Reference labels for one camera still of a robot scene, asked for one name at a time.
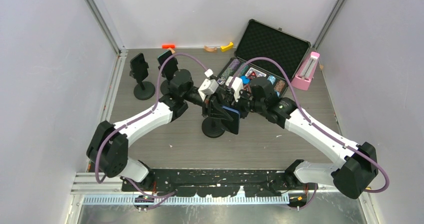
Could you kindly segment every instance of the yellow block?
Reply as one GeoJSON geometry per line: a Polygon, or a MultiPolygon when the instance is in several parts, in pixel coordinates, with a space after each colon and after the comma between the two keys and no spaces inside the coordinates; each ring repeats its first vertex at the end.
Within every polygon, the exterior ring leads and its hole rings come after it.
{"type": "Polygon", "coordinates": [[[229,45],[227,45],[227,46],[221,46],[221,51],[225,52],[227,50],[230,50],[230,49],[232,49],[233,46],[234,46],[234,44],[232,42],[230,42],[229,45]]]}

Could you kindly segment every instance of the white cable holder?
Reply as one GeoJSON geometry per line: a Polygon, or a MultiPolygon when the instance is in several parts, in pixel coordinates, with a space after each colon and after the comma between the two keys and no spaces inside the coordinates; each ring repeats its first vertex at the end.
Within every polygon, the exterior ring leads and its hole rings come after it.
{"type": "Polygon", "coordinates": [[[198,89],[198,93],[202,100],[205,100],[207,95],[212,95],[217,90],[219,84],[216,80],[205,79],[198,89]]]}
{"type": "Polygon", "coordinates": [[[211,70],[211,69],[208,69],[208,70],[206,70],[205,71],[205,73],[204,73],[204,75],[206,75],[206,77],[210,77],[210,76],[212,76],[214,73],[213,73],[213,71],[211,70]]]}
{"type": "MultiPolygon", "coordinates": [[[[226,83],[225,85],[229,86],[232,79],[233,79],[232,76],[228,77],[228,79],[225,82],[226,83]]],[[[238,102],[240,98],[240,90],[243,89],[243,80],[239,77],[235,77],[232,83],[233,84],[231,84],[231,86],[229,87],[234,90],[234,99],[236,102],[238,102]]]]}

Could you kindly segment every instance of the wire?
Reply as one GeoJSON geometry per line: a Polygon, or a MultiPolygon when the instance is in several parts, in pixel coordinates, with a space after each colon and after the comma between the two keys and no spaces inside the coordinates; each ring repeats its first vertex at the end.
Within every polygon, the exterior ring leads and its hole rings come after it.
{"type": "MultiPolygon", "coordinates": [[[[311,197],[311,199],[308,201],[308,202],[306,202],[306,204],[304,205],[304,206],[301,206],[301,207],[299,207],[299,210],[302,210],[302,209],[305,209],[314,199],[315,199],[315,194],[317,193],[317,191],[316,190],[318,190],[318,184],[317,183],[315,183],[315,188],[314,188],[314,191],[313,191],[313,193],[312,193],[312,197],[311,197]]],[[[297,208],[296,207],[292,207],[292,206],[290,206],[290,208],[291,209],[295,209],[295,210],[297,210],[297,208]]]]}
{"type": "Polygon", "coordinates": [[[303,189],[304,189],[303,195],[293,196],[293,197],[290,197],[290,199],[295,199],[295,198],[299,198],[299,197],[302,198],[303,196],[305,196],[307,198],[307,196],[308,196],[308,184],[306,184],[303,189]]]}
{"type": "Polygon", "coordinates": [[[147,197],[150,197],[150,198],[153,198],[153,199],[156,199],[156,198],[164,198],[164,197],[167,197],[167,196],[172,196],[172,195],[174,195],[175,194],[175,192],[173,191],[173,192],[171,192],[171,193],[169,193],[169,194],[167,194],[167,195],[164,195],[164,196],[157,196],[157,195],[150,195],[150,194],[147,194],[147,193],[145,193],[142,189],[140,189],[135,183],[134,183],[134,181],[133,180],[131,180],[131,179],[129,179],[129,178],[126,178],[127,180],[128,180],[128,182],[130,182],[131,183],[131,185],[133,185],[134,186],[134,188],[137,190],[137,191],[139,191],[139,192],[141,192],[143,195],[145,195],[145,196],[147,196],[147,197]]]}
{"type": "Polygon", "coordinates": [[[365,192],[379,193],[379,192],[385,191],[389,187],[390,179],[389,179],[386,171],[377,162],[375,162],[373,159],[369,158],[368,156],[366,156],[362,152],[354,149],[353,147],[351,147],[349,145],[346,145],[344,142],[342,142],[339,139],[335,138],[334,136],[332,136],[331,134],[329,134],[328,132],[326,132],[325,130],[323,130],[321,127],[319,127],[317,124],[313,123],[311,121],[311,119],[309,119],[309,117],[304,113],[304,111],[303,111],[303,109],[301,107],[301,104],[300,104],[300,102],[297,99],[297,96],[295,94],[295,90],[294,90],[292,84],[290,83],[287,74],[284,72],[284,70],[282,69],[282,67],[276,61],[274,61],[274,60],[272,60],[270,58],[267,58],[267,57],[256,57],[256,58],[253,58],[253,59],[250,59],[250,60],[246,61],[244,64],[242,64],[242,66],[240,66],[238,68],[238,70],[236,71],[236,73],[232,76],[232,79],[229,82],[230,84],[228,85],[228,87],[230,88],[232,86],[232,83],[235,80],[235,76],[237,76],[240,73],[240,71],[246,65],[252,63],[253,61],[257,61],[257,60],[265,60],[265,61],[271,62],[271,63],[273,63],[281,71],[282,75],[284,76],[285,80],[287,81],[287,84],[288,84],[288,87],[290,88],[291,93],[293,94],[293,99],[296,102],[296,105],[297,105],[300,113],[305,118],[305,120],[307,122],[309,122],[310,125],[312,125],[313,127],[315,127],[315,129],[317,129],[318,131],[320,131],[322,134],[324,134],[325,136],[327,136],[331,140],[335,141],[337,144],[340,144],[341,146],[344,146],[348,150],[350,150],[350,151],[354,152],[355,154],[361,156],[362,158],[364,158],[365,160],[367,160],[368,162],[370,162],[372,165],[374,165],[382,173],[382,175],[384,176],[384,180],[385,180],[384,186],[382,188],[380,188],[380,189],[377,189],[377,190],[367,190],[366,189],[366,190],[364,190],[365,192]]]}
{"type": "Polygon", "coordinates": [[[134,119],[134,120],[132,120],[132,121],[129,121],[126,125],[123,125],[123,126],[120,126],[120,127],[118,127],[117,129],[115,129],[114,131],[112,131],[112,133],[111,134],[109,134],[104,140],[103,140],[103,142],[101,143],[101,145],[100,145],[100,147],[99,147],[99,149],[98,149],[98,152],[97,152],[97,156],[96,156],[96,164],[95,164],[95,166],[94,166],[94,176],[96,177],[95,178],[95,180],[97,181],[97,183],[102,183],[104,180],[105,180],[105,178],[106,178],[106,175],[104,175],[103,176],[103,178],[100,180],[100,178],[99,178],[99,170],[100,170],[100,156],[102,155],[102,152],[103,152],[103,149],[104,149],[104,147],[106,146],[106,144],[109,142],[109,140],[115,135],[115,134],[117,134],[119,131],[121,131],[122,129],[124,129],[124,128],[126,128],[126,127],[128,127],[129,125],[131,125],[131,124],[134,124],[134,123],[136,123],[137,121],[139,121],[139,120],[141,120],[141,119],[143,119],[143,118],[145,118],[146,116],[148,116],[148,115],[150,115],[150,114],[152,114],[153,113],[153,111],[156,109],[156,107],[158,106],[158,103],[159,103],[159,89],[160,89],[160,81],[161,81],[161,76],[162,76],[162,71],[164,70],[164,67],[165,67],[165,65],[167,65],[167,63],[169,62],[169,60],[171,60],[173,57],[175,57],[175,56],[179,56],[179,55],[182,55],[182,56],[186,56],[186,57],[189,57],[189,58],[191,58],[192,60],[194,60],[194,61],[196,61],[200,66],[202,66],[202,68],[205,70],[205,71],[207,71],[208,69],[206,68],[206,66],[204,65],[204,64],[202,64],[197,58],[195,58],[194,56],[191,56],[191,55],[189,55],[189,54],[186,54],[186,53],[174,53],[174,54],[172,54],[171,56],[169,56],[165,61],[164,61],[164,63],[161,65],[161,67],[160,67],[160,69],[159,69],[159,74],[158,74],[158,76],[157,76],[157,81],[156,81],[156,101],[155,101],[155,103],[154,103],[154,105],[153,105],[153,107],[152,107],[152,109],[150,110],[150,111],[148,111],[146,114],[144,114],[144,115],[142,115],[142,116],[140,116],[140,117],[138,117],[138,118],[136,118],[136,119],[134,119]]]}
{"type": "Polygon", "coordinates": [[[159,201],[157,204],[154,204],[152,206],[149,206],[147,208],[145,208],[145,210],[152,210],[155,209],[156,207],[160,206],[162,203],[164,203],[166,200],[168,200],[168,198],[170,198],[170,196],[165,197],[163,200],[159,201]]]}
{"type": "Polygon", "coordinates": [[[151,191],[152,194],[156,194],[156,181],[153,183],[153,190],[151,191]]]}

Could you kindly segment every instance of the wooden block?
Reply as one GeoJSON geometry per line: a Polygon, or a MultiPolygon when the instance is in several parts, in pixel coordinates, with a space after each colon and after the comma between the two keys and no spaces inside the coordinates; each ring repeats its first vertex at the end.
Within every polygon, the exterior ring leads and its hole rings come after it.
{"type": "Polygon", "coordinates": [[[227,46],[221,46],[221,51],[225,52],[227,50],[232,49],[232,47],[234,46],[234,44],[232,42],[230,42],[227,46]]]}
{"type": "Polygon", "coordinates": [[[203,47],[203,49],[206,51],[206,52],[211,52],[211,53],[216,53],[217,52],[217,47],[208,47],[208,46],[204,46],[203,47]]]}

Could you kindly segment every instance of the blue object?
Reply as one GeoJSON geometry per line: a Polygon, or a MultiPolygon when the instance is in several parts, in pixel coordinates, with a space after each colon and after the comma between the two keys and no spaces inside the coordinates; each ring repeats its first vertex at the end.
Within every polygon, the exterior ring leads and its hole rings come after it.
{"type": "Polygon", "coordinates": [[[248,77],[244,76],[244,75],[241,76],[240,78],[241,78],[241,80],[243,80],[244,85],[247,85],[250,82],[250,79],[248,77]]]}
{"type": "Polygon", "coordinates": [[[233,121],[221,120],[221,124],[225,127],[226,131],[238,135],[240,128],[240,112],[227,106],[222,107],[227,111],[227,114],[230,115],[233,121]]]}
{"type": "Polygon", "coordinates": [[[268,76],[268,80],[271,81],[271,84],[274,84],[276,82],[276,78],[272,75],[268,76]]]}

